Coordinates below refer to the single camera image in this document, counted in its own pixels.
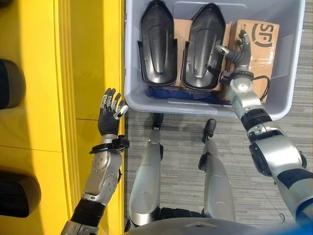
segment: yellow cabinet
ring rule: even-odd
[[[26,82],[20,106],[0,110],[0,170],[32,175],[42,193],[28,218],[0,216],[3,234],[57,235],[70,219],[100,140],[102,94],[123,91],[123,27],[123,0],[14,0],[0,9],[0,58]],[[123,231],[123,182],[100,234]]]

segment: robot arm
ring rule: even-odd
[[[119,120],[128,106],[120,94],[114,100],[115,89],[107,89],[103,95],[98,119],[101,142],[91,150],[94,154],[92,168],[83,195],[72,218],[65,224],[61,235],[96,235],[103,216],[120,179],[121,152],[129,147],[124,136],[117,136]]]
[[[248,72],[251,49],[247,33],[242,30],[242,51],[230,51],[222,46],[223,54],[235,69],[223,72],[227,96],[242,122],[251,142],[249,146],[257,170],[276,182],[291,214],[300,223],[313,219],[313,174],[304,169],[304,157],[277,123],[272,121],[259,97],[253,91],[253,74]]]

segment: gray plastic bin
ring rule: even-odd
[[[125,99],[129,106],[143,112],[195,114],[208,117],[235,117],[230,106],[178,99],[157,99],[146,95],[147,85],[140,71],[137,40],[140,19],[150,0],[127,0],[125,37]],[[191,19],[210,1],[165,0],[174,18]],[[239,19],[280,24],[270,89],[265,108],[277,120],[291,107],[300,49],[305,0],[216,0],[225,21]]]

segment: sf logo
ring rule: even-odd
[[[255,23],[252,29],[252,40],[259,47],[271,47],[273,31],[273,25]]]

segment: gray carpet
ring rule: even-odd
[[[312,1],[307,1],[302,42],[290,112],[279,125],[308,159],[313,155],[313,22]],[[145,152],[151,129],[151,114],[130,110],[126,134],[131,147],[125,159],[125,216],[136,170]],[[161,207],[200,212],[203,208],[204,173],[198,170],[202,152],[202,132],[210,117],[165,115],[161,130],[164,158],[161,162]],[[248,150],[246,132],[237,119],[219,118],[214,140],[232,183],[236,220],[255,227],[293,223],[274,181],[257,172]]]

